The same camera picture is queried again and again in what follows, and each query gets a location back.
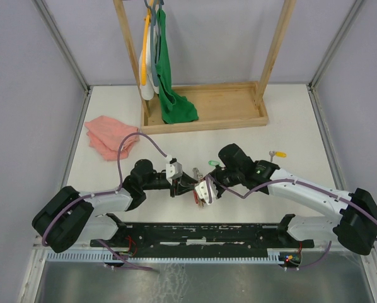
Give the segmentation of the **grey key holder with rings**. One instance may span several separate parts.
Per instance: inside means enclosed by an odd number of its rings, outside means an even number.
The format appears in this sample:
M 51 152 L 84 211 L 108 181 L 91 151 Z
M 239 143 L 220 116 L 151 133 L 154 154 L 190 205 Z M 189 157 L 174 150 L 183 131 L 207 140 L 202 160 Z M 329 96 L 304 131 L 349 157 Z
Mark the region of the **grey key holder with rings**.
M 196 179 L 198 183 L 198 185 L 194 187 L 194 199 L 198 207 L 202 209 L 206 204 L 202 191 L 200 189 L 200 184 L 202 181 L 204 181 L 204 175 L 200 172 L 200 170 L 197 167 L 194 167 L 192 169 L 192 172 L 193 178 Z

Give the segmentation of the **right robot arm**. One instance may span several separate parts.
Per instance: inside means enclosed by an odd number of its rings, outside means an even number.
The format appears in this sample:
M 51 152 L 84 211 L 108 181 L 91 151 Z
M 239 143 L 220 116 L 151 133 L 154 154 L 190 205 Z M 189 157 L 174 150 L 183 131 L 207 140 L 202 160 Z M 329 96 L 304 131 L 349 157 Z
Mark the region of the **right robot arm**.
M 290 247 L 305 240 L 337 241 L 346 249 L 368 255 L 377 241 L 377 204 L 371 193 L 358 188 L 353 193 L 319 186 L 296 177 L 277 164 L 253 161 L 236 144 L 218 153 L 222 166 L 205 176 L 195 187 L 199 199 L 211 204 L 225 191 L 242 185 L 248 192 L 260 192 L 291 200 L 319 213 L 317 217 L 285 215 L 276 231 L 277 242 Z

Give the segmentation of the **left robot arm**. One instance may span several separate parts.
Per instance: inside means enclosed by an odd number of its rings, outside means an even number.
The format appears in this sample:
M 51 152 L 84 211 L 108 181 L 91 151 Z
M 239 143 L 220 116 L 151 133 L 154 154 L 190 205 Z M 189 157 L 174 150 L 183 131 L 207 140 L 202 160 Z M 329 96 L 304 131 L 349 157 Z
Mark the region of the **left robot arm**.
M 100 193 L 81 193 L 62 188 L 33 218 L 32 227 L 42 244 L 62 253 L 79 242 L 106 240 L 112 246 L 125 242 L 126 231 L 110 214 L 138 208 L 146 191 L 167 190 L 171 197 L 194 190 L 198 181 L 186 174 L 176 159 L 161 172 L 148 159 L 138 160 L 121 187 Z

